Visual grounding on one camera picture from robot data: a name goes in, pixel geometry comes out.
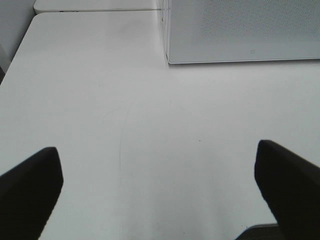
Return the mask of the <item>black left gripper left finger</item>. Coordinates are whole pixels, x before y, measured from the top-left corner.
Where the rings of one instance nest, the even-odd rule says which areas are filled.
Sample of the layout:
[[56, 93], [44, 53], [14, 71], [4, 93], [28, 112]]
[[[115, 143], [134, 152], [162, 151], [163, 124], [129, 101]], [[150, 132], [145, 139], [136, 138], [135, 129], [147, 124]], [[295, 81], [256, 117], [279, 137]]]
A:
[[0, 177], [0, 238], [37, 240], [64, 183], [58, 150], [45, 147]]

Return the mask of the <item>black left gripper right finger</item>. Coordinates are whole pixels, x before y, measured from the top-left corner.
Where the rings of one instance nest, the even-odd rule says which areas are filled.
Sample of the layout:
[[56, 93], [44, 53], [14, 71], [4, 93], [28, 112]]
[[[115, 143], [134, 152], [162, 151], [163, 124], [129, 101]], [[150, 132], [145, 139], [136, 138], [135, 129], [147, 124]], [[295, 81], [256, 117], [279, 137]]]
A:
[[254, 178], [287, 240], [320, 238], [320, 168], [272, 140], [260, 140]]

